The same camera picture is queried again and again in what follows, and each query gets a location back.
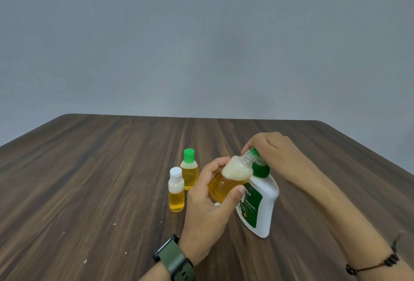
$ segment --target amber liquid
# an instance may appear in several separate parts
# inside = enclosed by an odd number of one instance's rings
[[[189,191],[198,180],[198,167],[195,169],[182,169],[183,170],[183,180],[184,180],[184,190]]]
[[[168,192],[168,203],[170,210],[173,212],[179,212],[184,209],[185,192],[182,191],[178,194]]]
[[[226,179],[221,173],[218,173],[208,185],[209,194],[218,203],[223,203],[223,200],[230,192],[230,190],[232,190],[237,185],[244,185],[246,182],[247,179],[244,181]]]

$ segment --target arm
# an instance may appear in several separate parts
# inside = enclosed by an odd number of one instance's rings
[[[209,253],[223,234],[230,215],[243,197],[246,188],[234,187],[220,206],[208,199],[208,184],[221,171],[230,158],[217,158],[201,171],[197,183],[188,192],[187,210],[179,246],[194,266]],[[155,264],[140,281],[168,281],[170,274],[162,262]]]
[[[257,134],[243,148],[242,153],[252,146],[271,168],[313,201],[324,215],[352,268],[375,266],[391,255],[391,247],[380,233],[289,137],[280,133]],[[414,280],[414,272],[400,258],[392,267],[359,272],[356,277],[362,281]]]

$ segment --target watch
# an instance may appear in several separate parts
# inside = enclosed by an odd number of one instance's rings
[[[152,258],[161,261],[171,274],[172,281],[195,280],[194,266],[178,246],[180,238],[174,234],[156,251]]]

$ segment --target black bracelet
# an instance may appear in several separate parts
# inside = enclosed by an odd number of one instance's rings
[[[400,260],[400,258],[397,255],[397,242],[400,239],[402,233],[403,233],[402,231],[400,233],[398,233],[398,236],[396,237],[394,242],[392,242],[392,245],[391,245],[392,254],[390,256],[388,256],[387,259],[384,260],[383,262],[381,262],[380,264],[378,264],[376,266],[368,267],[368,268],[358,269],[358,270],[352,268],[350,265],[347,264],[345,266],[345,270],[349,274],[351,274],[353,276],[356,276],[356,274],[360,271],[371,270],[371,269],[375,269],[375,268],[379,268],[379,267],[383,267],[383,266],[387,266],[387,267],[394,266]]]

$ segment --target small bottle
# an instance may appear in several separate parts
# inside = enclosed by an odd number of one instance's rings
[[[236,211],[250,231],[264,238],[269,235],[273,205],[279,196],[279,187],[262,158],[258,157],[252,168],[253,175],[244,185],[246,192]]]
[[[180,167],[170,169],[170,179],[168,181],[168,203],[170,210],[179,212],[184,209],[185,193],[183,171]]]
[[[184,149],[184,160],[180,164],[183,170],[184,189],[189,191],[198,180],[198,164],[194,161],[194,149]]]
[[[258,156],[257,150],[253,147],[243,157],[235,155],[226,164],[209,184],[209,194],[218,203],[222,203],[232,188],[237,185],[244,185],[253,174],[252,164]]]

